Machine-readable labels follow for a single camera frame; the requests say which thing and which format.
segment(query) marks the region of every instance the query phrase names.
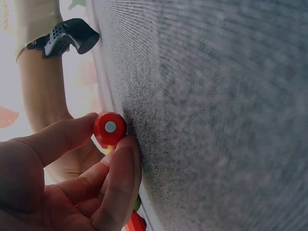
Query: green object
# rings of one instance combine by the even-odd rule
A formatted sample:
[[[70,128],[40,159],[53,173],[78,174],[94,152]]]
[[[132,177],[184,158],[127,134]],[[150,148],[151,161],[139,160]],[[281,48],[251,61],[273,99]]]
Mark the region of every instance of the green object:
[[[72,3],[68,7],[69,10],[73,9],[75,6],[80,5],[80,6],[86,6],[86,0],[72,0]]]
[[[134,211],[137,212],[139,210],[140,206],[141,206],[141,198],[138,195],[138,197],[137,197],[137,199],[135,201]]]

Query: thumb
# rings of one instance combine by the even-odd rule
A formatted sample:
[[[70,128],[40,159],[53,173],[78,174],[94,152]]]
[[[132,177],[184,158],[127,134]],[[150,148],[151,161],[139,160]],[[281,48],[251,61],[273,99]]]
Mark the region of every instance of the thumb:
[[[79,119],[62,120],[32,136],[17,140],[29,145],[45,167],[87,142],[93,134],[97,116],[96,113],[90,113]]]

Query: white dot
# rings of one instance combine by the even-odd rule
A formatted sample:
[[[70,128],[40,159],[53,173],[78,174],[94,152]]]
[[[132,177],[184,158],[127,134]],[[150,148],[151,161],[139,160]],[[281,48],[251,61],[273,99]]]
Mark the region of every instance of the white dot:
[[[109,133],[113,133],[115,130],[116,130],[116,125],[114,122],[112,121],[108,121],[106,124],[105,124],[105,130]]]

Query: white sleeve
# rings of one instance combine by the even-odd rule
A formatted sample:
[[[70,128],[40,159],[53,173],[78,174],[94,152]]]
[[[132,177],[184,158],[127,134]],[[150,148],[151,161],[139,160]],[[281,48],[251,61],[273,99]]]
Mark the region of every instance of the white sleeve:
[[[59,0],[13,0],[15,14],[16,48],[15,56],[27,44],[47,35],[60,22]]]

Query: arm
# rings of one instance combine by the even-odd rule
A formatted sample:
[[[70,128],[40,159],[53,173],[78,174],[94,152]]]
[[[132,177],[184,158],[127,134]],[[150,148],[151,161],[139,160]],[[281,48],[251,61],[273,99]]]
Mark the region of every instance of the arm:
[[[37,132],[63,119],[71,119],[66,107],[61,57],[43,59],[42,51],[26,45],[49,34],[62,21],[58,0],[14,0],[17,24],[16,59],[20,69],[27,118]],[[47,166],[55,182],[73,179],[103,157],[89,140]]]
[[[67,118],[62,59],[42,58],[42,52],[24,49],[18,57],[24,105],[32,129],[37,132]]]

